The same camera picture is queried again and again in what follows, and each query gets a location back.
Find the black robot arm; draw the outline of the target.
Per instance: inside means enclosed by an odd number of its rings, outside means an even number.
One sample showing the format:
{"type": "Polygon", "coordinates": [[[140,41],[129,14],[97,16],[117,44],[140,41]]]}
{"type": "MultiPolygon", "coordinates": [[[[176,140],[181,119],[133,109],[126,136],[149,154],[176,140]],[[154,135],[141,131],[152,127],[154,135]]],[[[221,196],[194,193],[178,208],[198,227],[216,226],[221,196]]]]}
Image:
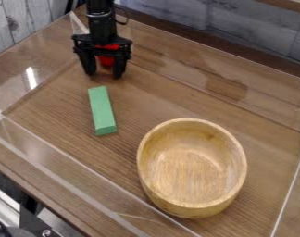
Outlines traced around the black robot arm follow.
{"type": "Polygon", "coordinates": [[[126,22],[116,18],[114,0],[88,0],[89,32],[74,34],[74,52],[85,72],[97,73],[97,63],[112,68],[113,77],[121,79],[132,59],[133,41],[118,35],[117,25],[126,22]]]}

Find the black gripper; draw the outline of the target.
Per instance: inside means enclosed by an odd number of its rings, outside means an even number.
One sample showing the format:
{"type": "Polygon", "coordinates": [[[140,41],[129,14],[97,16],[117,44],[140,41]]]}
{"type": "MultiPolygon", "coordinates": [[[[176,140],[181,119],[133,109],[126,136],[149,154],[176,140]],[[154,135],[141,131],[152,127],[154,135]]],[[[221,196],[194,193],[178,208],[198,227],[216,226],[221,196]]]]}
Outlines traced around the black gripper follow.
{"type": "Polygon", "coordinates": [[[85,72],[93,75],[97,71],[96,56],[116,57],[113,77],[121,79],[126,69],[126,61],[132,58],[133,41],[116,36],[108,43],[94,43],[89,34],[74,34],[74,52],[77,53],[85,72]]]}

